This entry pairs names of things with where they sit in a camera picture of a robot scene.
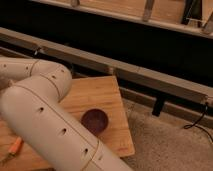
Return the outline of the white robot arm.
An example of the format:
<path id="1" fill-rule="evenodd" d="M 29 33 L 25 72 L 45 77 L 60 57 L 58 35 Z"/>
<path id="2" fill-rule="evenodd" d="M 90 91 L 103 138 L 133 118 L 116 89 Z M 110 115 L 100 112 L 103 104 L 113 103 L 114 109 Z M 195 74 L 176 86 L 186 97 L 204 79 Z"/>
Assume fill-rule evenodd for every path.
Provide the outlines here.
<path id="1" fill-rule="evenodd" d="M 133 171 L 61 108 L 72 82 L 64 65 L 0 57 L 0 76 L 15 81 L 0 94 L 0 114 L 56 171 Z"/>

